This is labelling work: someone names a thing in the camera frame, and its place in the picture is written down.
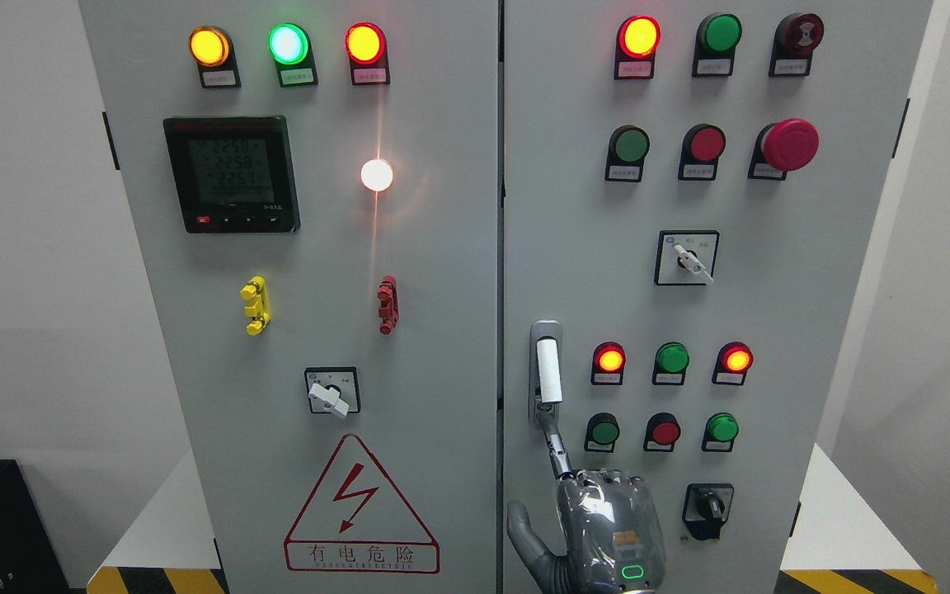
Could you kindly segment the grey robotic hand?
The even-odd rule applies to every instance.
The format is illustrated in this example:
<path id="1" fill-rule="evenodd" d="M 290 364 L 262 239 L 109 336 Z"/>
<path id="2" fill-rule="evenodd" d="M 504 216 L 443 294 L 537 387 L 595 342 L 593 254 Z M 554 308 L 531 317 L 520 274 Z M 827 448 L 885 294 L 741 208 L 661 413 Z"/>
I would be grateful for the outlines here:
<path id="1" fill-rule="evenodd" d="M 506 533 L 543 593 L 656 593 L 665 546 L 643 478 L 619 470 L 573 469 L 557 420 L 536 413 L 557 476 L 557 510 L 567 542 L 554 555 L 532 530 L 527 508 L 506 508 Z"/>

